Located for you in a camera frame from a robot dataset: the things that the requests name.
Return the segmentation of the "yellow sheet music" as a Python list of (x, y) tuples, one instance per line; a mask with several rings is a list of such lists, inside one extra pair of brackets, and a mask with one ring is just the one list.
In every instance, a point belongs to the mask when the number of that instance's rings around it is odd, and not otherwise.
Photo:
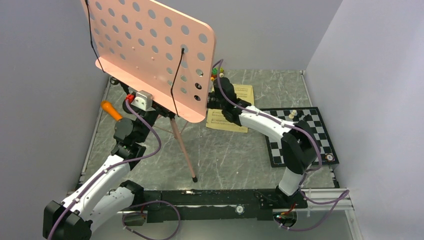
[[(235, 84), (234, 90), (238, 98), (254, 105), (254, 91), (252, 85)], [(248, 128), (238, 126), (235, 123), (227, 121), (219, 109), (209, 109), (207, 111), (205, 126), (214, 130), (222, 130), (237, 133), (248, 133)]]

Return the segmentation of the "pink music stand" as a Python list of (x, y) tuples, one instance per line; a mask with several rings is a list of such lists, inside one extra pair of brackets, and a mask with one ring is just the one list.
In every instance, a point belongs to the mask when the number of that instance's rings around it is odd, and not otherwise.
[(83, 0), (95, 65), (191, 123), (207, 115), (216, 47), (206, 23), (155, 0)]

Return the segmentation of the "orange toy microphone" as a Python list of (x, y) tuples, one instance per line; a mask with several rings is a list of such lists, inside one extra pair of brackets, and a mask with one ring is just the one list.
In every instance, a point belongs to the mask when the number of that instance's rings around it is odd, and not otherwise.
[(100, 103), (101, 109), (110, 115), (115, 121), (120, 121), (123, 116), (114, 108), (114, 106), (107, 100)]

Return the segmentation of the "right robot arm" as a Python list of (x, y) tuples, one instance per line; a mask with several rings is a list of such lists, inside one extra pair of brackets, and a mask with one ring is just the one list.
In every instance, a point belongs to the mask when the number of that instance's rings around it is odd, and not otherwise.
[(272, 116), (248, 101), (239, 98), (226, 77), (213, 81), (213, 91), (208, 94), (207, 108), (220, 110), (224, 118), (239, 127), (246, 127), (273, 139), (282, 151), (285, 170), (276, 188), (276, 202), (288, 208), (295, 202), (315, 160), (322, 165), (321, 149), (309, 124), (297, 123)]

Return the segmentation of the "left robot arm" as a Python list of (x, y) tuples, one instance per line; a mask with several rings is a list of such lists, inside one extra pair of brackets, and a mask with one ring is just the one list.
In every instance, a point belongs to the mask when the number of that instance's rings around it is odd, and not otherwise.
[(136, 120), (122, 118), (115, 123), (116, 144), (100, 168), (75, 192), (60, 202), (51, 201), (43, 213), (42, 235), (47, 240), (89, 240), (92, 234), (121, 210), (142, 213), (142, 207), (158, 211), (164, 203), (159, 192), (145, 192), (126, 180), (112, 190), (140, 160), (146, 159), (141, 145), (153, 133), (160, 112), (128, 107)]

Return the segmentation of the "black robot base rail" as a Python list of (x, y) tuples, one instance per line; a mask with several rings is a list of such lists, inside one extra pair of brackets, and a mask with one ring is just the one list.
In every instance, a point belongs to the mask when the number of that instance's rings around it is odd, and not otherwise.
[(300, 193), (282, 197), (274, 188), (190, 189), (139, 191), (124, 210), (145, 213), (148, 223), (162, 223), (230, 219), (272, 221), (280, 213), (294, 213), (307, 207), (308, 203)]

